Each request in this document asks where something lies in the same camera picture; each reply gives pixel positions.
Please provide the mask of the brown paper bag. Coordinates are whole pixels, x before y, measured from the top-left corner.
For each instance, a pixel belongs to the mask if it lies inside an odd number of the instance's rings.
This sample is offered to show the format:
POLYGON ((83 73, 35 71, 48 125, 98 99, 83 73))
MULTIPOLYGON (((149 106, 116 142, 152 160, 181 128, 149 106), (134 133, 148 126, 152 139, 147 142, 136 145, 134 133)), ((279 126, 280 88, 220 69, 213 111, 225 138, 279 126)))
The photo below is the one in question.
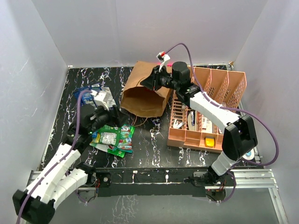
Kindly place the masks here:
POLYGON ((121 98, 121 108, 140 118, 161 117, 172 93, 171 89, 162 87, 151 91, 140 84, 147 78, 156 63, 138 61, 125 84, 121 98))

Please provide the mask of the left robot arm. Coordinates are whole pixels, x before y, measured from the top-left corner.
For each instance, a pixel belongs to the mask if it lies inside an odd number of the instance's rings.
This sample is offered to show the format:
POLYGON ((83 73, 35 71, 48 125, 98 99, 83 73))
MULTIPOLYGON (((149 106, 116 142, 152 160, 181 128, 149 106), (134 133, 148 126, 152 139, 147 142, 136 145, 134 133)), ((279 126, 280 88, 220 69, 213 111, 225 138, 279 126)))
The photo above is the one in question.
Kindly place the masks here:
POLYGON ((90 145, 94 132, 105 125, 121 127, 127 119, 116 105, 108 109, 78 105, 76 116, 46 168, 25 190, 13 194, 17 223, 24 219, 32 224, 48 224, 58 206, 78 187, 94 185, 97 178, 92 166, 82 162, 73 170, 69 168, 90 145))

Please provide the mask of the dark blue chips bag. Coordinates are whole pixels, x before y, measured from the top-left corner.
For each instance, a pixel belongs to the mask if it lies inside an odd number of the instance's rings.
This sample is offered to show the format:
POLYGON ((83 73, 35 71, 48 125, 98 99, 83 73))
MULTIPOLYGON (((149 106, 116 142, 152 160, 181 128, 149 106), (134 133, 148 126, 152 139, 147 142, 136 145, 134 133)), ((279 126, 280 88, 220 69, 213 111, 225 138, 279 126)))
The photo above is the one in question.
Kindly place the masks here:
POLYGON ((108 104, 108 107, 109 108, 112 108, 113 105, 116 105, 116 102, 112 96, 112 93, 110 91, 110 88, 109 87, 105 87, 105 86, 100 86, 99 84, 94 84, 92 86, 96 86, 96 87, 99 87, 99 91, 105 91, 107 93, 107 104, 108 104))

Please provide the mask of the green red snack packet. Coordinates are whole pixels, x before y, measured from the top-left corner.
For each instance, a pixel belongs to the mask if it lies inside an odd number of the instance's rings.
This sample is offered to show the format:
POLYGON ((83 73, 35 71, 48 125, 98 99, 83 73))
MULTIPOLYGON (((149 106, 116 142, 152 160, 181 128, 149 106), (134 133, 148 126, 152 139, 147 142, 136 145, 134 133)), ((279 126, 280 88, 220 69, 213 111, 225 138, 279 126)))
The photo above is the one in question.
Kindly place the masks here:
POLYGON ((117 146, 120 141, 120 136, 120 127, 111 127, 105 125, 92 134, 91 143, 117 146))

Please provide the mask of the Fox's mint candy bag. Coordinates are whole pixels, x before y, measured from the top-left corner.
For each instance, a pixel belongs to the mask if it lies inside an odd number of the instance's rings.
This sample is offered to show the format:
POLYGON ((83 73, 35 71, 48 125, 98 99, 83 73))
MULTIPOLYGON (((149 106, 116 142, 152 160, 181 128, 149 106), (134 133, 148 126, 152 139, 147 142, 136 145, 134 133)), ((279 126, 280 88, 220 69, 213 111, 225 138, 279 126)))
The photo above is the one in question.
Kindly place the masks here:
POLYGON ((134 126, 129 125, 123 125, 121 127, 120 132, 120 140, 116 147, 112 148, 112 151, 118 154, 122 154, 124 157, 124 154, 132 154, 132 137, 135 132, 134 126))

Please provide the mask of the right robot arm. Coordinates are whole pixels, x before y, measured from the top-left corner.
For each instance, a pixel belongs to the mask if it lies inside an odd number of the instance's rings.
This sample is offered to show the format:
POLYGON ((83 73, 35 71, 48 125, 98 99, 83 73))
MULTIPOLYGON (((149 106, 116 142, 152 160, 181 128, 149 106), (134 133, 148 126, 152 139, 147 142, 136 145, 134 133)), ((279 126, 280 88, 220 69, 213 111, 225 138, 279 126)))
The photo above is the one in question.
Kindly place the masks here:
POLYGON ((203 114, 223 133, 222 152, 207 172, 194 177, 194 181, 221 184, 227 172, 257 145, 252 117, 241 117, 235 113, 235 109, 229 111, 212 100, 202 87, 191 82, 190 69, 185 62, 175 62, 171 73, 167 72, 165 66, 157 65, 140 84, 152 91, 162 87, 173 89, 181 103, 203 114))

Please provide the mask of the pink plastic desk organizer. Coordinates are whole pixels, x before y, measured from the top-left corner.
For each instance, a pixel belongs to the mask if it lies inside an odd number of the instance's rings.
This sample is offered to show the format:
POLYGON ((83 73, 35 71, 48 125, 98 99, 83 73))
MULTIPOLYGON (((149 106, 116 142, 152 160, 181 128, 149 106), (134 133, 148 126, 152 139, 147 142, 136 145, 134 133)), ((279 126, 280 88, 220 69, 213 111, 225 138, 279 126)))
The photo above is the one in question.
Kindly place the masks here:
POLYGON ((191 107, 186 107, 173 96, 167 145, 221 153, 223 131, 228 122, 235 122, 239 116, 220 106, 238 107, 247 86, 246 75, 196 67, 191 77, 192 82, 200 82, 208 98, 198 93, 191 100, 191 107))

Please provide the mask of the blue white snack pack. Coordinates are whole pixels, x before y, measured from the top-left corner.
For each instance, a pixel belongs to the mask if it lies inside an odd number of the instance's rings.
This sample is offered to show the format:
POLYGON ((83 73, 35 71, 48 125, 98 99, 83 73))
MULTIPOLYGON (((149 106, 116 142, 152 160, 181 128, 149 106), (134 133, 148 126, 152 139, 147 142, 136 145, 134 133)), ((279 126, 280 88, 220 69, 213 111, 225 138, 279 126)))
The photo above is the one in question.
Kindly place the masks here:
MULTIPOLYGON (((99 91, 99 87, 96 86, 86 86, 86 87, 81 87, 78 88, 78 93, 80 94, 84 90, 94 90, 96 92, 99 91)), ((83 105, 92 105, 95 109, 97 108, 97 105, 94 101, 93 95, 91 93, 84 93, 83 96, 81 97, 81 106, 83 105)))

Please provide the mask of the blue Burts chips bag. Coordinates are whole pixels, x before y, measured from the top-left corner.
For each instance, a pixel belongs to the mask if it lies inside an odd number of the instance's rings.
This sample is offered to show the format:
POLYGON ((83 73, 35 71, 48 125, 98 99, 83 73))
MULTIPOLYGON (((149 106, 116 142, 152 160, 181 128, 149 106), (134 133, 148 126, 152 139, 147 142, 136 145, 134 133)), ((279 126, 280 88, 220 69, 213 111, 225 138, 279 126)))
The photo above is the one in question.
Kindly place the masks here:
MULTIPOLYGON (((80 93, 81 93, 83 90, 84 90, 84 89, 76 89, 76 90, 74 91, 73 95, 74 95, 76 101, 78 100, 79 95, 80 95, 80 93)), ((84 104, 83 99, 84 99, 84 95, 80 98, 80 104, 81 104, 81 105, 84 104)))

